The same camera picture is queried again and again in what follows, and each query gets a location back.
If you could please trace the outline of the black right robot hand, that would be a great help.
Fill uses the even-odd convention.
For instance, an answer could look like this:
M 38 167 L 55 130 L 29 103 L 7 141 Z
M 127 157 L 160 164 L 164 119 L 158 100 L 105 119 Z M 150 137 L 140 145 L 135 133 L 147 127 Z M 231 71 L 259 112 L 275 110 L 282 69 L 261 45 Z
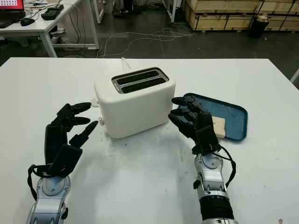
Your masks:
M 181 107 L 171 110 L 168 117 L 185 137 L 194 141 L 192 153 L 206 155 L 217 150 L 219 142 L 214 132 L 212 115 L 199 100 L 187 96 L 175 97 L 171 101 Z

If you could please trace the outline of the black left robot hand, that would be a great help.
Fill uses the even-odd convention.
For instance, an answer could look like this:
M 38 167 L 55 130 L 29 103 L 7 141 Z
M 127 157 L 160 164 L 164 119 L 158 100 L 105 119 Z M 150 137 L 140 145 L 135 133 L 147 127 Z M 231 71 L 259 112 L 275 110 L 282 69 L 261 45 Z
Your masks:
M 46 126 L 45 130 L 45 163 L 50 164 L 50 172 L 72 171 L 79 161 L 83 150 L 82 146 L 89 139 L 98 121 L 77 115 L 91 108 L 90 102 L 78 104 L 65 104 L 58 112 L 56 118 Z M 69 133 L 74 126 L 86 125 L 80 134 L 68 140 Z

